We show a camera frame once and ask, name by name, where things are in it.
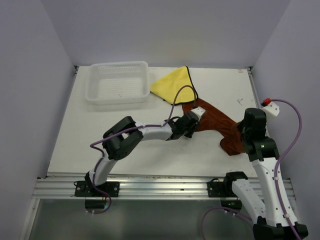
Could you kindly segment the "yellow towel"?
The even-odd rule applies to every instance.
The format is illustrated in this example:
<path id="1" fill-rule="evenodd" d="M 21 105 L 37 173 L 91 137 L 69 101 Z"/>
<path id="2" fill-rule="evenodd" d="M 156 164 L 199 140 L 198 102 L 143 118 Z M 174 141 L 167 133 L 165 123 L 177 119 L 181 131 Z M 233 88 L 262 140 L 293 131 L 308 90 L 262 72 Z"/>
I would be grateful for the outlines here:
<path id="1" fill-rule="evenodd" d="M 150 91 L 171 105 L 191 103 L 199 98 L 187 66 L 179 67 L 152 83 Z"/>

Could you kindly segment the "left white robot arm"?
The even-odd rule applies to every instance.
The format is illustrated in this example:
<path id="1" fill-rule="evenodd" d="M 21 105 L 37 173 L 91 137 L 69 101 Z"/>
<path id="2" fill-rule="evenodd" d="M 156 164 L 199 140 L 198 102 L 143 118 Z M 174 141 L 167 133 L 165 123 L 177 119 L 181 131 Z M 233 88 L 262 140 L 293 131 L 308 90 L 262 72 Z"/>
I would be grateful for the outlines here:
<path id="1" fill-rule="evenodd" d="M 191 138 L 205 114 L 201 107 L 194 108 L 181 117 L 172 117 L 160 124 L 139 124 L 126 116 L 106 131 L 101 140 L 90 145 L 101 152 L 101 157 L 85 175 L 86 190 L 92 196 L 103 193 L 104 184 L 116 162 L 126 158 L 143 141 L 178 140 Z"/>

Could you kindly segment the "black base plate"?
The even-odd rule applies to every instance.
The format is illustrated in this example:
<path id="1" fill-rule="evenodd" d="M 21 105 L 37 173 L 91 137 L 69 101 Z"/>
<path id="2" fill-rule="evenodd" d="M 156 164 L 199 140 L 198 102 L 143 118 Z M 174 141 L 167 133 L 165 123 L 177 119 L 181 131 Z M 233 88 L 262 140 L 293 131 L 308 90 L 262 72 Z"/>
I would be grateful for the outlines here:
<path id="1" fill-rule="evenodd" d="M 107 193 L 110 197 L 118 197 L 120 191 L 120 182 L 118 181 L 107 181 L 106 183 L 97 186 L 96 188 L 100 191 L 97 191 L 95 188 L 88 186 L 86 181 L 75 181 L 73 183 L 75 186 L 75 197 L 84 197 L 84 198 L 94 198 L 94 197 L 105 197 Z"/>
<path id="2" fill-rule="evenodd" d="M 231 184 L 226 181 L 220 181 L 218 178 L 213 178 L 206 183 L 207 195 L 209 198 L 236 198 L 237 196 L 232 191 Z"/>

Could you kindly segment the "aluminium mounting rail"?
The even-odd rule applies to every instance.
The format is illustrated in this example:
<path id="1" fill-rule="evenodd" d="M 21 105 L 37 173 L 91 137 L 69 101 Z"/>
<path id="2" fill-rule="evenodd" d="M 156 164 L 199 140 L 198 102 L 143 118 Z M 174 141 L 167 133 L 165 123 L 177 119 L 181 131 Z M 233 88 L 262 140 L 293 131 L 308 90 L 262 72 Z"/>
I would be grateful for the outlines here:
<path id="1" fill-rule="evenodd" d="M 50 175 L 36 181 L 33 199 L 75 199 L 74 182 L 81 174 Z M 207 182 L 212 177 L 111 175 L 110 182 L 119 182 L 116 200 L 207 200 Z"/>

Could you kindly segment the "white plastic basket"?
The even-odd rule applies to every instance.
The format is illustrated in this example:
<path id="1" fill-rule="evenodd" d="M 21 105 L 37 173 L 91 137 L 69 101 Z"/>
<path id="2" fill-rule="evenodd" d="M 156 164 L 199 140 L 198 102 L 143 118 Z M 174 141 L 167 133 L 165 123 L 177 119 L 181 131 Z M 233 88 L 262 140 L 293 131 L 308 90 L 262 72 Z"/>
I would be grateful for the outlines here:
<path id="1" fill-rule="evenodd" d="M 142 103 L 150 94 L 145 61 L 92 64 L 85 82 L 85 100 L 98 106 Z"/>

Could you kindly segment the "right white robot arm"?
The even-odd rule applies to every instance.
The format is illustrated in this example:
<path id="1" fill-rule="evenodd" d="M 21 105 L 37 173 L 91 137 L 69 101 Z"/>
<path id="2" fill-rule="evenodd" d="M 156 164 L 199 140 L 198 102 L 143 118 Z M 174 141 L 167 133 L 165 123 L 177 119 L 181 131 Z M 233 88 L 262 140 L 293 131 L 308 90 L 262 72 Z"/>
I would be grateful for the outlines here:
<path id="1" fill-rule="evenodd" d="M 276 142 L 266 135 L 267 115 L 258 108 L 248 108 L 237 127 L 241 142 L 251 162 L 262 192 L 259 198 L 242 171 L 228 172 L 223 192 L 237 196 L 253 222 L 256 240 L 302 240 L 309 235 L 307 226 L 299 223 L 288 200 L 279 167 Z"/>

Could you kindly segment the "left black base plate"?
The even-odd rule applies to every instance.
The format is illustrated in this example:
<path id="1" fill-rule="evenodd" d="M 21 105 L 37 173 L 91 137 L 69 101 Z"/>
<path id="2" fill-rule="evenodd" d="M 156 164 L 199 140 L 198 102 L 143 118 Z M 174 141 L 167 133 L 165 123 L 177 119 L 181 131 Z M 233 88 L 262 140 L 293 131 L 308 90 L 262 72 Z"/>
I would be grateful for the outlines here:
<path id="1" fill-rule="evenodd" d="M 96 188 L 100 191 L 97 191 L 95 188 L 88 186 L 86 181 L 75 181 L 73 183 L 75 186 L 75 197 L 84 197 L 84 198 L 94 198 L 94 197 L 105 197 L 107 193 L 110 197 L 118 197 L 120 191 L 120 182 L 118 181 L 107 181 L 106 183 L 97 186 Z"/>

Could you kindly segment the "brown towel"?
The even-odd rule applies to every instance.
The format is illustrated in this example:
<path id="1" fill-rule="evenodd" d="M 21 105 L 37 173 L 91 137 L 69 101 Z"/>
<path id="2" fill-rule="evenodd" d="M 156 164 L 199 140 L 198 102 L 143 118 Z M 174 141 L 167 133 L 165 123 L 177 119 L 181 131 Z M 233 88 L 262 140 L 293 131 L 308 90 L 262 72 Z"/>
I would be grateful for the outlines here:
<path id="1" fill-rule="evenodd" d="M 235 122 L 225 113 L 200 98 L 196 100 L 196 105 L 205 109 L 205 114 L 196 129 L 197 132 L 209 130 L 219 132 L 223 136 L 219 145 L 229 156 L 245 153 L 241 132 L 238 130 L 239 122 Z"/>

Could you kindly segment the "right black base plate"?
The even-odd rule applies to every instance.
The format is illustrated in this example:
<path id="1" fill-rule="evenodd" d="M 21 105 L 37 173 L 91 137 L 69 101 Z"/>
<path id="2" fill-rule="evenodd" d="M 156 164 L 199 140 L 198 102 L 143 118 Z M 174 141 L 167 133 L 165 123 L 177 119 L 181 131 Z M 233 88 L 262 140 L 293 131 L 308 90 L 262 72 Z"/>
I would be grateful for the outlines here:
<path id="1" fill-rule="evenodd" d="M 207 195 L 209 198 L 236 198 L 237 196 L 232 191 L 231 184 L 226 181 L 220 181 L 218 178 L 213 178 L 206 183 Z"/>

